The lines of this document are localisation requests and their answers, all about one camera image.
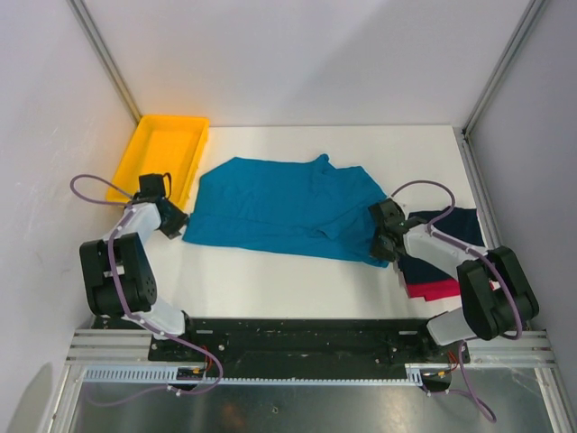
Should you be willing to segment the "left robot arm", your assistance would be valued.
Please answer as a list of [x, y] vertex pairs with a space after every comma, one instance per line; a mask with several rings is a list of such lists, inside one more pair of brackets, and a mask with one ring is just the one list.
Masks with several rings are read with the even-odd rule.
[[[83, 179], [101, 181], [123, 198], [98, 200], [85, 196], [76, 187]], [[141, 175], [138, 183], [134, 193], [92, 174], [79, 174], [69, 183], [78, 198], [123, 211], [106, 235], [79, 247], [87, 303], [97, 317], [120, 318], [150, 330], [158, 339], [168, 339], [169, 351], [187, 361], [197, 354], [199, 339], [186, 330], [187, 314], [158, 294], [145, 244], [155, 232], [169, 240], [180, 237], [189, 215], [170, 200], [169, 173]]]

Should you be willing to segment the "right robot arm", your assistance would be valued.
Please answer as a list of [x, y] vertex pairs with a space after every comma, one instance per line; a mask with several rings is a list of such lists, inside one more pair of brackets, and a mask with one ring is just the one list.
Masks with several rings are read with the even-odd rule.
[[461, 306], [426, 323], [416, 339], [417, 354], [436, 362], [452, 343], [496, 337], [519, 340], [523, 325], [539, 305], [516, 254], [506, 246], [494, 249], [465, 243], [439, 230], [435, 223], [452, 207], [429, 221], [407, 217], [391, 198], [369, 207], [375, 231], [370, 254], [386, 262], [404, 256], [422, 260], [459, 283]]

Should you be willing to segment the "teal t shirt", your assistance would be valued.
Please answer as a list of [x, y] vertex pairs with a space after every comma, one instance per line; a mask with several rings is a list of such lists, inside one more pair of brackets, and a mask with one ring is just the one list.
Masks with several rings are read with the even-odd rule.
[[361, 166], [234, 157], [205, 173], [185, 242], [385, 268], [370, 254], [370, 206], [386, 197]]

